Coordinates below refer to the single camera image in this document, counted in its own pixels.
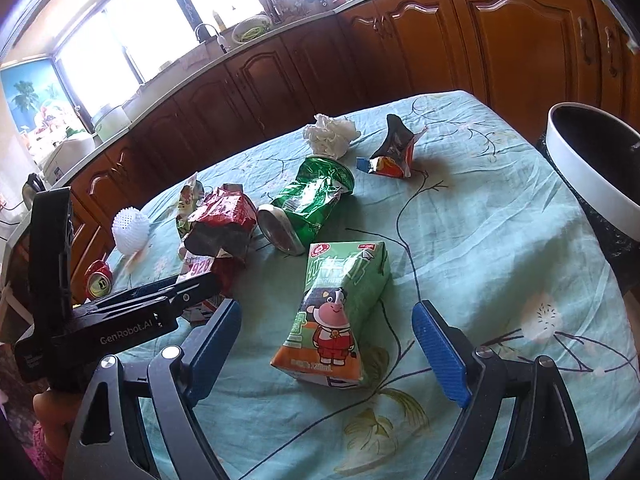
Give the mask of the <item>person's left hand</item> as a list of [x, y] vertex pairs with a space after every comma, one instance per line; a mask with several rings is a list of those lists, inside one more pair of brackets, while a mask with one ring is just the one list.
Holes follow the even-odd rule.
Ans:
[[81, 401], [81, 394], [51, 389], [36, 394], [32, 400], [36, 419], [42, 428], [44, 443], [60, 460], [65, 458]]

